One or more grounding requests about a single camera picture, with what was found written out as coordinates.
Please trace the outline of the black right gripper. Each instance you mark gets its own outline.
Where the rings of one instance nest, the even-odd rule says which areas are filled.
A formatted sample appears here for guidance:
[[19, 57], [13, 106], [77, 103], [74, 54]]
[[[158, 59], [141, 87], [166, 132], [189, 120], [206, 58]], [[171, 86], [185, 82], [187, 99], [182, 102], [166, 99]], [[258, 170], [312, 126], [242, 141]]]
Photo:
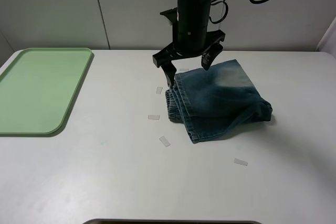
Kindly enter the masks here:
[[177, 22], [172, 25], [172, 42], [153, 55], [153, 63], [161, 67], [169, 88], [174, 85], [176, 68], [171, 61], [202, 56], [201, 65], [208, 70], [222, 52], [225, 39], [221, 30], [208, 31], [208, 10], [187, 12], [184, 17], [177, 10]]

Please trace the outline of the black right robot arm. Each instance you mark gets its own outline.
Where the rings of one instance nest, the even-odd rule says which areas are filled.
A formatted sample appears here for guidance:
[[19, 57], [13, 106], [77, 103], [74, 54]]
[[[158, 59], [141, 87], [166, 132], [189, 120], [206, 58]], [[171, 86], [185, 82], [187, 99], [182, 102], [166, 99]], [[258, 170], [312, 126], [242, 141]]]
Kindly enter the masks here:
[[[263, 4], [270, 0], [249, 1]], [[176, 8], [160, 13], [172, 25], [172, 42], [153, 55], [153, 63], [163, 70], [169, 87], [173, 86], [176, 74], [174, 60], [200, 56], [202, 67], [208, 70], [223, 50], [221, 43], [225, 40], [225, 33], [207, 30], [208, 23], [219, 24], [228, 15], [224, 13], [217, 21], [211, 19], [211, 7], [219, 3], [224, 4], [226, 11], [229, 10], [225, 0], [177, 0]]]

